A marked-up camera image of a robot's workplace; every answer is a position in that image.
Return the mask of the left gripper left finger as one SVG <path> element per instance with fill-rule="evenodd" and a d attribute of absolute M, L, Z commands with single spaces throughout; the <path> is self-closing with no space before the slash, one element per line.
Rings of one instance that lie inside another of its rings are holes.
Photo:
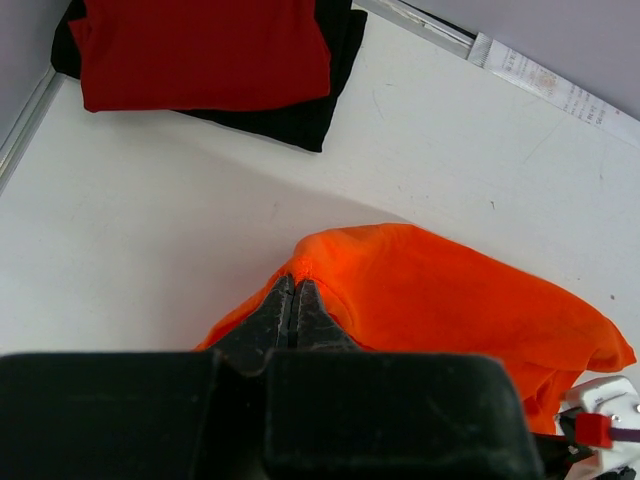
<path fill-rule="evenodd" d="M 260 375 L 271 351 L 288 347 L 294 293 L 293 277 L 279 277 L 259 306 L 216 341 L 214 349 L 240 374 Z"/>

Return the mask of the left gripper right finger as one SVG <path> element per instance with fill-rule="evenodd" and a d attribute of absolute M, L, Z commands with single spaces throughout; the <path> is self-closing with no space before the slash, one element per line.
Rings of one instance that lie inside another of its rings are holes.
<path fill-rule="evenodd" d="M 308 351 L 357 351 L 358 344 L 329 315 L 316 283 L 296 286 L 292 305 L 292 348 Z"/>

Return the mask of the orange t shirt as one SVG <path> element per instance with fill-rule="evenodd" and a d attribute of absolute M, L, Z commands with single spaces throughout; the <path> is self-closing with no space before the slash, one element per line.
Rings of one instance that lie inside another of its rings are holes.
<path fill-rule="evenodd" d="M 332 319 L 368 350 L 499 359 L 536 433 L 554 432 L 561 397 L 583 373 L 636 360 L 587 302 L 410 224 L 309 235 L 278 275 L 315 282 Z"/>

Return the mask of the folded black t shirt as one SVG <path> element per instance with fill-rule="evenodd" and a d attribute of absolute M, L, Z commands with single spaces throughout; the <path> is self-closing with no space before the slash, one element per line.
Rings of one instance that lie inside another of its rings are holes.
<path fill-rule="evenodd" d="M 73 1 L 51 62 L 89 112 L 172 110 L 318 153 L 366 22 L 348 1 Z"/>

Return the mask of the folded red t shirt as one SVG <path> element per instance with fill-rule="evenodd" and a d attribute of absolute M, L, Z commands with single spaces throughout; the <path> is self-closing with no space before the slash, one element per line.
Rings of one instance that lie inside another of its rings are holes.
<path fill-rule="evenodd" d="M 327 96 L 312 1 L 88 1 L 69 27 L 90 112 L 278 109 Z"/>

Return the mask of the white label strip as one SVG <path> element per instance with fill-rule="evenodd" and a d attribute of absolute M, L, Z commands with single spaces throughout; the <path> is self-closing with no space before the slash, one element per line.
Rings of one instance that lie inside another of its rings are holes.
<path fill-rule="evenodd" d="M 516 50 L 479 33 L 467 60 L 563 112 L 639 147 L 639 121 Z"/>

